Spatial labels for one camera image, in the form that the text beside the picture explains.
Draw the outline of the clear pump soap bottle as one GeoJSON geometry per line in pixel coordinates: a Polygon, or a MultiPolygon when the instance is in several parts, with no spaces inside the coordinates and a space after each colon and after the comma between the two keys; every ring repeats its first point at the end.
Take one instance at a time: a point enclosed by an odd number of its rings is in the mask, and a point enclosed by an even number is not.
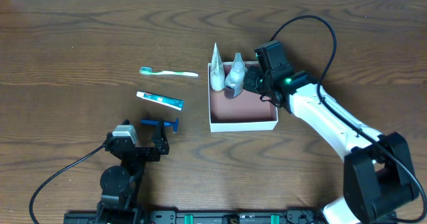
{"type": "Polygon", "coordinates": [[[232,68],[225,78],[225,96],[227,99],[237,97],[243,91],[244,77],[246,75],[246,65],[241,53],[236,53],[232,68]]]}

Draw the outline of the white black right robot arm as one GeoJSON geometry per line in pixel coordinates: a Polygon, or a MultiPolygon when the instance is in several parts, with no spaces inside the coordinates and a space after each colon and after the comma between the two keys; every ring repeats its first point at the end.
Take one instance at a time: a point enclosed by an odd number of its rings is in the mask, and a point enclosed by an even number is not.
{"type": "Polygon", "coordinates": [[[257,63],[239,57],[226,67],[236,87],[209,88],[213,132],[259,131],[266,110],[284,108],[311,126],[344,162],[344,193],[325,207],[289,209],[272,223],[398,223],[397,208],[424,196],[406,140],[383,135],[340,106],[306,71],[295,72],[279,41],[255,50],[257,63]]]}

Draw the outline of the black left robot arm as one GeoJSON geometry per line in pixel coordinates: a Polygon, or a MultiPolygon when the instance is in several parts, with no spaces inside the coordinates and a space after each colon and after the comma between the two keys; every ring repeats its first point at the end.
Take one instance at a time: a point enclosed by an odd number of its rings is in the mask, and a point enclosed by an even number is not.
{"type": "Polygon", "coordinates": [[[159,161],[169,153],[164,121],[156,123],[151,141],[153,147],[138,147],[136,130],[128,120],[107,134],[102,147],[121,163],[101,175],[96,223],[149,223],[148,212],[138,203],[139,190],[146,163],[159,161]]]}

